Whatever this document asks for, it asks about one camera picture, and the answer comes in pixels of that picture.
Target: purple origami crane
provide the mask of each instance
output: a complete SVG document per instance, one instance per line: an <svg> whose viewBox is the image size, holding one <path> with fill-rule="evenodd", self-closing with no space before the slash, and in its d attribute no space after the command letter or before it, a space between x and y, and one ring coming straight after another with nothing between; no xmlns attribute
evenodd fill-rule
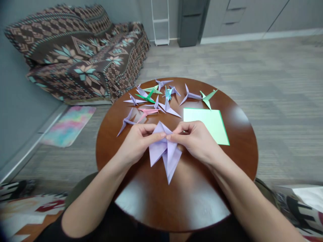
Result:
<svg viewBox="0 0 323 242"><path fill-rule="evenodd" d="M126 118L124 118L122 120L122 127L117 135L117 137L119 136L119 134L121 134L121 132L123 131L123 129L125 128L125 125L128 123L128 124L135 124L135 122L132 122L132 121L129 121L130 117L131 117L131 114L132 114L132 110L133 108L130 110L128 116Z"/></svg>
<svg viewBox="0 0 323 242"><path fill-rule="evenodd" d="M165 98L165 108L164 108L164 110L165 110L167 113L173 114L173 115L178 116L178 117L180 117L180 118L181 118L181 116L180 116L178 113L176 113L176 112L171 108L171 106L169 105L169 101L168 101L168 99L167 99L167 98Z"/></svg>
<svg viewBox="0 0 323 242"><path fill-rule="evenodd" d="M126 100L124 102L133 103L135 106L138 105L138 103L146 103L147 102L144 100L135 99L131 94L129 94L129 95L130 95L130 100Z"/></svg>
<svg viewBox="0 0 323 242"><path fill-rule="evenodd" d="M169 82L172 82L173 80L171 80L171 81L157 81L157 79L155 79L156 80L156 82L158 83L158 91L160 91L161 90L161 88L165 85L165 84L167 84L167 83L169 83Z"/></svg>
<svg viewBox="0 0 323 242"><path fill-rule="evenodd" d="M159 121L153 133L160 132L165 132L167 135L173 133L169 130L169 128ZM177 143L172 143L166 138L163 138L161 141L156 143L152 143L149 146L150 166L153 166L160 159L160 157L163 157L168 185L172 180L181 155L182 152L177 148Z"/></svg>
<svg viewBox="0 0 323 242"><path fill-rule="evenodd" d="M155 104L146 104L146 105L144 105L144 106L148 106L148 107L154 107L154 109L159 109L159 110L161 110L162 112L165 112L163 109L165 109L165 105L164 104L160 104L159 102L158 102L158 98L159 98L159 96L157 96L157 98L156 98L156 102L155 102Z"/></svg>
<svg viewBox="0 0 323 242"><path fill-rule="evenodd" d="M143 89L140 88L140 85L136 86L137 87L137 92L143 97L148 97L148 94Z"/></svg>
<svg viewBox="0 0 323 242"><path fill-rule="evenodd" d="M183 104L183 102L185 102L185 101L186 101L186 99L187 99L188 97L190 97L190 98L194 98L194 99L202 99L202 97L201 97L200 95L196 95L196 94L190 93L186 84L185 84L185 87L186 87L187 95L184 97L184 99L183 99L183 101L181 102L180 106Z"/></svg>

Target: colorful rug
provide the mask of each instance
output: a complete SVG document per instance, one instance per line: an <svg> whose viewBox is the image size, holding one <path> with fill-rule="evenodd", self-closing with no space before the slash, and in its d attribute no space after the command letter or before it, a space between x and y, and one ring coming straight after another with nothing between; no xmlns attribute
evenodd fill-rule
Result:
<svg viewBox="0 0 323 242"><path fill-rule="evenodd" d="M57 147L71 146L95 110L96 108L89 106L71 107L44 135L41 143Z"/></svg>

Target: cabinet drawer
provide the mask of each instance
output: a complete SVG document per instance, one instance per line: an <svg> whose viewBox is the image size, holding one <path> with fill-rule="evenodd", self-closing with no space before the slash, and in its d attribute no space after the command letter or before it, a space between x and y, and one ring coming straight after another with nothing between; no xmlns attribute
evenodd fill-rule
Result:
<svg viewBox="0 0 323 242"><path fill-rule="evenodd" d="M247 5L248 5L247 0L230 0L228 5L228 10L234 9L234 8L246 8Z"/></svg>
<svg viewBox="0 0 323 242"><path fill-rule="evenodd" d="M237 23L241 20L242 15L244 14L245 9L240 8L240 9L235 9L235 10L227 10L225 12L224 18L222 23L227 24L227 23Z"/></svg>
<svg viewBox="0 0 323 242"><path fill-rule="evenodd" d="M183 16L202 14L205 0L183 0Z"/></svg>

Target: gray carpet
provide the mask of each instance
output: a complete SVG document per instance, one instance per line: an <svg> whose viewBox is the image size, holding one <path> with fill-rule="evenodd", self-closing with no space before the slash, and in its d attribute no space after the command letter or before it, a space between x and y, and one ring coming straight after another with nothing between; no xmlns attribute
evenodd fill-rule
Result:
<svg viewBox="0 0 323 242"><path fill-rule="evenodd" d="M152 46L137 83L187 77L229 95L249 117L257 176L269 186L323 181L323 36L179 48ZM95 143L110 106L66 149L42 145L15 180L39 179L35 194L68 191L96 171Z"/></svg>

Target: chair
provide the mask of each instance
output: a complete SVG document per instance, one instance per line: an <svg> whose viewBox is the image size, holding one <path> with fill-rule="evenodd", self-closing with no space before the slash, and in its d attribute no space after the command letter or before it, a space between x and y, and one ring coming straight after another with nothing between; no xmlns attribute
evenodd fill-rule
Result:
<svg viewBox="0 0 323 242"><path fill-rule="evenodd" d="M139 22L113 24L101 5L57 5L5 29L27 79L69 105L116 101L135 86L150 44Z"/></svg>

